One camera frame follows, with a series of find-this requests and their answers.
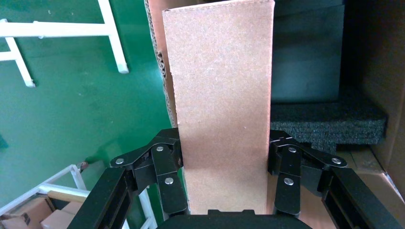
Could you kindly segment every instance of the white metal leg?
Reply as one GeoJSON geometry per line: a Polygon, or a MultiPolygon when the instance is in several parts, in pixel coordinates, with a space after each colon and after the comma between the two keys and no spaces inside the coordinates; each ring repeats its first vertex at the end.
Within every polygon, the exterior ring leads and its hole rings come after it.
{"type": "Polygon", "coordinates": [[[122,51],[121,42],[119,40],[117,27],[115,25],[113,12],[111,10],[110,2],[108,0],[98,0],[100,5],[101,14],[103,15],[104,23],[109,31],[109,39],[111,48],[115,56],[117,68],[120,73],[129,73],[127,62],[125,61],[124,52],[122,51]]]}
{"type": "MultiPolygon", "coordinates": [[[[0,20],[1,25],[7,24],[6,19],[0,20]]],[[[20,70],[21,76],[27,87],[35,87],[34,81],[32,80],[30,73],[28,72],[27,66],[25,66],[24,59],[21,56],[20,50],[13,37],[6,37],[6,42],[10,48],[9,52],[0,52],[0,61],[15,61],[17,63],[18,69],[20,70]]]]}
{"type": "Polygon", "coordinates": [[[0,37],[6,38],[11,52],[0,52],[0,61],[14,60],[17,62],[21,75],[28,87],[35,87],[24,60],[15,44],[14,37],[84,37],[84,36],[108,36],[113,50],[114,58],[120,73],[129,73],[121,41],[109,0],[98,0],[104,24],[96,23],[61,23],[41,22],[17,23],[0,20],[0,37]]]}
{"type": "Polygon", "coordinates": [[[139,195],[140,203],[142,205],[143,214],[145,215],[146,222],[142,228],[155,229],[158,227],[155,215],[153,214],[152,205],[150,204],[147,188],[139,195]]]}
{"type": "MultiPolygon", "coordinates": [[[[31,196],[35,195],[36,193],[43,193],[47,194],[50,191],[55,191],[59,193],[70,194],[79,197],[87,197],[90,194],[90,191],[86,190],[85,184],[83,182],[83,178],[79,172],[79,169],[76,165],[70,165],[57,174],[53,175],[52,177],[46,179],[44,182],[40,183],[33,189],[29,190],[28,192],[24,193],[22,196],[18,197],[17,199],[13,200],[9,204],[5,205],[4,207],[0,208],[0,216],[5,214],[6,212],[10,211],[26,199],[30,198],[31,196]],[[72,187],[65,187],[60,185],[52,184],[57,179],[62,177],[63,175],[71,172],[73,179],[75,180],[75,184],[77,188],[72,187]]],[[[141,229],[156,229],[158,227],[155,219],[155,215],[153,214],[152,205],[150,204],[150,199],[148,195],[147,188],[141,192],[139,195],[139,199],[142,205],[142,210],[145,215],[145,223],[142,225],[141,229]]],[[[127,220],[125,220],[122,229],[130,229],[127,220]]]]}
{"type": "Polygon", "coordinates": [[[70,173],[73,176],[73,180],[75,181],[76,187],[78,189],[87,190],[85,182],[83,181],[82,175],[80,174],[80,171],[77,168],[77,166],[72,167],[70,173]]]}

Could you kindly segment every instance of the cardboard box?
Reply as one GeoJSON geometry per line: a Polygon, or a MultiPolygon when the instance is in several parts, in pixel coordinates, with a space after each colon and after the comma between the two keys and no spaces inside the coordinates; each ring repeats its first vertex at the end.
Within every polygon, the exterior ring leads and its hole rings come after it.
{"type": "Polygon", "coordinates": [[[68,203],[62,211],[67,212],[72,215],[76,215],[79,209],[82,207],[83,203],[79,202],[70,202],[68,203]]]}
{"type": "Polygon", "coordinates": [[[273,10],[230,0],[162,13],[192,214],[266,213],[273,10]]]}
{"type": "Polygon", "coordinates": [[[405,197],[404,8],[401,1],[346,3],[341,77],[388,114],[384,141],[372,148],[405,197]]]}
{"type": "Polygon", "coordinates": [[[56,210],[41,222],[43,229],[66,229],[75,215],[56,210]]]}
{"type": "Polygon", "coordinates": [[[6,229],[42,229],[41,221],[54,211],[48,197],[35,196],[3,215],[6,229]]]}

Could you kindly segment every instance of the black panel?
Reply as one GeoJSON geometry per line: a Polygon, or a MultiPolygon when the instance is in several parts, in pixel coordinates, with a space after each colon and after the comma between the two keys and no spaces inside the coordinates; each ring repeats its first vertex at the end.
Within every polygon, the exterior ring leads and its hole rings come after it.
{"type": "Polygon", "coordinates": [[[276,2],[271,101],[335,101],[339,94],[344,5],[336,6],[339,1],[297,2],[276,2]],[[286,15],[301,10],[306,11],[286,15]]]}

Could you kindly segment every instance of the cardboard sheet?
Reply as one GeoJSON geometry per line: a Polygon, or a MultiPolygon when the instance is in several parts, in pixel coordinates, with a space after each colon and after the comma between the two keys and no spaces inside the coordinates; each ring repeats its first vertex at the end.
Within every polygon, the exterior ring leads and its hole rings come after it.
{"type": "Polygon", "coordinates": [[[274,2],[163,12],[192,214],[266,213],[274,2]]]}
{"type": "Polygon", "coordinates": [[[173,127],[177,126],[176,105],[174,101],[173,78],[170,73],[167,57],[166,38],[163,28],[162,11],[183,6],[196,5],[198,0],[144,0],[148,15],[150,34],[155,50],[156,59],[163,77],[163,89],[166,96],[166,106],[173,127]]]}

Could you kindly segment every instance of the corrugated cardboard edge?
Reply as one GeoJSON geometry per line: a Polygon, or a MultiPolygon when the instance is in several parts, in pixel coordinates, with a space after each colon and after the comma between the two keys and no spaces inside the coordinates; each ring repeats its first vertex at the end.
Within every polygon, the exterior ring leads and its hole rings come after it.
{"type": "Polygon", "coordinates": [[[171,126],[177,127],[177,115],[176,115],[176,106],[175,106],[175,102],[174,102],[173,79],[171,77],[170,72],[169,71],[166,72],[165,63],[163,61],[163,54],[157,48],[156,36],[155,36],[155,31],[153,29],[153,23],[152,23],[152,16],[151,16],[150,9],[149,9],[149,0],[144,0],[144,3],[145,3],[146,15],[148,17],[148,22],[149,22],[149,31],[150,31],[150,37],[152,39],[153,50],[155,51],[156,61],[158,62],[159,71],[160,71],[160,74],[161,74],[162,80],[163,80],[163,92],[165,94],[167,113],[169,115],[171,126]]]}

